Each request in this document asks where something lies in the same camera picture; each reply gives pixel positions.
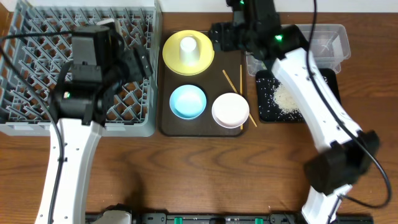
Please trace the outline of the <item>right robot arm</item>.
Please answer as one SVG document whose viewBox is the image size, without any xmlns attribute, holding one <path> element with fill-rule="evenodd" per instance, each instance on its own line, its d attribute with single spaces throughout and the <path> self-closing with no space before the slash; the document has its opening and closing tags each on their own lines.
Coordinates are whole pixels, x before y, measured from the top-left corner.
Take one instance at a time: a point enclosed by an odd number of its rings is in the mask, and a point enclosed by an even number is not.
<svg viewBox="0 0 398 224">
<path fill-rule="evenodd" d="M 318 150 L 304 166 L 310 192 L 302 215 L 307 223 L 330 223 L 341 199 L 375 161 L 379 138 L 363 131 L 342 108 L 320 73 L 308 37 L 283 26 L 272 1 L 226 0 L 231 22 L 213 24 L 216 50 L 244 50 L 265 63 L 292 95 Z"/>
</svg>

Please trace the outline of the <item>light blue bowl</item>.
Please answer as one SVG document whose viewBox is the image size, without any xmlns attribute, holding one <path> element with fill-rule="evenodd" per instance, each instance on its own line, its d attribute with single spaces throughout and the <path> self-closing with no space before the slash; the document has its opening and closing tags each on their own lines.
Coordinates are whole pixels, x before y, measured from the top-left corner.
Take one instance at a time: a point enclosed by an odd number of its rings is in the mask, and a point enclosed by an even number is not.
<svg viewBox="0 0 398 224">
<path fill-rule="evenodd" d="M 184 120 L 199 117 L 206 109 L 205 92 L 195 85 L 182 85 L 176 88 L 169 99 L 172 113 Z"/>
</svg>

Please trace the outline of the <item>white green cup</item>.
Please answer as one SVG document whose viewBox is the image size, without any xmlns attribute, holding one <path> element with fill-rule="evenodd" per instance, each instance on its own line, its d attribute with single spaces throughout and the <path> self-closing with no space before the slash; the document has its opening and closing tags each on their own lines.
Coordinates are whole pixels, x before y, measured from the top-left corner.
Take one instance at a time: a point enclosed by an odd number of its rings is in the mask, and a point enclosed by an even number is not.
<svg viewBox="0 0 398 224">
<path fill-rule="evenodd" d="M 192 36 L 184 37 L 180 41 L 180 61 L 186 66 L 194 66 L 200 59 L 197 41 Z"/>
</svg>

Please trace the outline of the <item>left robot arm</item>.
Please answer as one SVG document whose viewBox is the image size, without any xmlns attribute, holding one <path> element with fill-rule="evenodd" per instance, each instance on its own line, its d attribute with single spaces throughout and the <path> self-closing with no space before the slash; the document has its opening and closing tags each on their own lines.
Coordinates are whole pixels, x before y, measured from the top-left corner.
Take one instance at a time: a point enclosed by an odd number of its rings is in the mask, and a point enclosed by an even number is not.
<svg viewBox="0 0 398 224">
<path fill-rule="evenodd" d="M 114 20 L 77 27 L 73 59 L 49 94 L 50 155 L 36 223 L 84 223 L 94 154 L 125 84 L 153 74 L 143 47 L 127 49 Z"/>
</svg>

